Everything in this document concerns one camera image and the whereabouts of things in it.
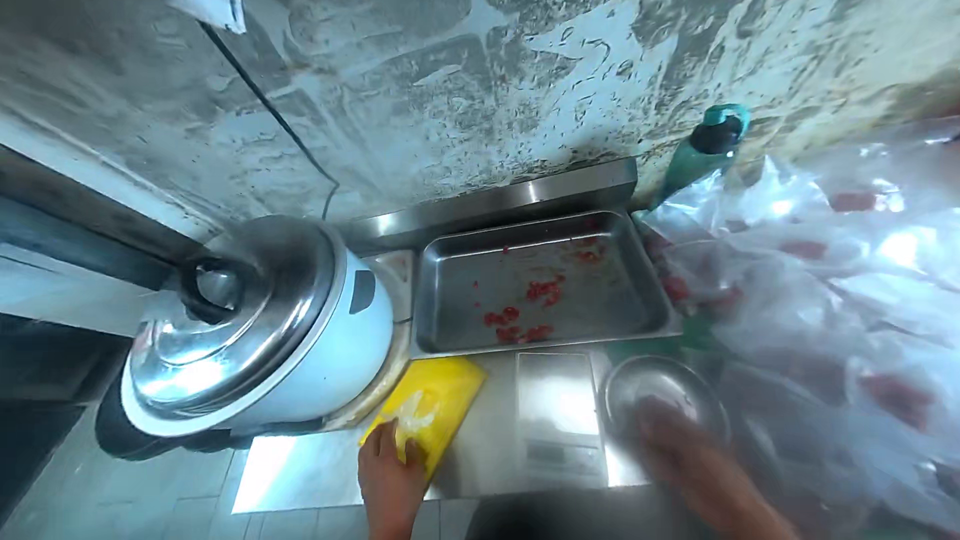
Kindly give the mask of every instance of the plastic bag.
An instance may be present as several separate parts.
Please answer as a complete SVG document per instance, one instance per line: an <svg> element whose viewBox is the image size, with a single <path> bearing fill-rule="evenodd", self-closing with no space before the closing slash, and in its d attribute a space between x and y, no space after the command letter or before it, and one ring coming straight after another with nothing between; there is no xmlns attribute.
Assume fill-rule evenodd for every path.
<svg viewBox="0 0 960 540"><path fill-rule="evenodd" d="M958 134L954 117L768 157L747 187L714 172L643 217L668 288L737 358L720 394L784 492L960 531Z"/></svg>

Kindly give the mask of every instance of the water bottle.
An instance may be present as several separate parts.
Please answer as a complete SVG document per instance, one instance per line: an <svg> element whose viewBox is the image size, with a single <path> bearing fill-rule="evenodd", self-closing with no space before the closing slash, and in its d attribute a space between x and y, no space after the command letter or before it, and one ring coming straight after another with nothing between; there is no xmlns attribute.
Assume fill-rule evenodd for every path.
<svg viewBox="0 0 960 540"><path fill-rule="evenodd" d="M749 126L750 112L742 105L727 103L707 109L703 122L674 151L663 186L650 208L714 170L726 172Z"/></svg>

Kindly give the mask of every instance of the electrical cord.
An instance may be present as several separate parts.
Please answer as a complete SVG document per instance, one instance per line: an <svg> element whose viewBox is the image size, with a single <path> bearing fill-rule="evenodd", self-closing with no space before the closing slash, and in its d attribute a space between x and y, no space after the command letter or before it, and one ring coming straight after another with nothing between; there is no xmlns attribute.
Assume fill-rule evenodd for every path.
<svg viewBox="0 0 960 540"><path fill-rule="evenodd" d="M253 92L253 95L256 96L256 99L260 100L260 103L263 104L263 107L266 108L270 114L274 117L274 120L283 128L283 131L287 132L290 138L294 139L294 144L300 148L300 151L306 156L307 160L310 161L310 164L313 165L317 172L324 175L324 177L333 184L333 188L330 189L330 192L326 195L326 200L324 201L324 213L321 214L321 219L326 221L326 213L330 210L330 201L333 199L333 194L337 192L337 189L340 188L340 183L337 182L329 173L324 170L316 158L313 157L313 153L310 152L306 145L303 144L303 141L300 139L300 136L294 132L293 128L290 127L290 124L287 123L286 119L280 115L279 111L276 110L274 104L270 103L270 99L267 98L267 95L263 93L263 90L260 89L260 86L257 86L256 83L251 78L250 74L244 69L243 65L240 64L240 61L237 60L233 53L227 49L227 45L224 43L220 36L217 36L217 33L210 27L209 24L205 22L199 23L200 27L204 29L207 37L213 41L213 44L216 45L217 49L220 50L220 54L224 55L224 58L233 66L233 69L236 70L237 74L240 75L240 78L243 79L243 82L247 84L250 90Z"/></svg>

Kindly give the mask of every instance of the stainless steel bowl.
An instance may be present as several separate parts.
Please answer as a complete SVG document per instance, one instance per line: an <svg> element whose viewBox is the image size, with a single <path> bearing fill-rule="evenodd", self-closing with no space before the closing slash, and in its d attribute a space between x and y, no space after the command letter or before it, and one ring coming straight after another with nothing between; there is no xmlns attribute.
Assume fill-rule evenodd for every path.
<svg viewBox="0 0 960 540"><path fill-rule="evenodd" d="M666 356L628 358L607 376L602 401L612 431L636 432L636 408L649 397L676 407L720 443L729 443L727 411L713 390L693 370Z"/></svg>

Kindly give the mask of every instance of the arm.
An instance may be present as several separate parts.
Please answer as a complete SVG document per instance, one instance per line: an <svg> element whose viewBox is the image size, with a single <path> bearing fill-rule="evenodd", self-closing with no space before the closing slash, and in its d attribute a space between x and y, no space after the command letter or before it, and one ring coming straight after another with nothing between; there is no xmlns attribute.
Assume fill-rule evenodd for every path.
<svg viewBox="0 0 960 540"><path fill-rule="evenodd" d="M370 540L410 540L426 493L420 447L408 440L407 462L396 455L396 420L381 424L360 449L360 494L367 508Z"/></svg>
<svg viewBox="0 0 960 540"><path fill-rule="evenodd" d="M637 419L644 464L711 527L731 540L798 540L736 461L679 411L645 400Z"/></svg>

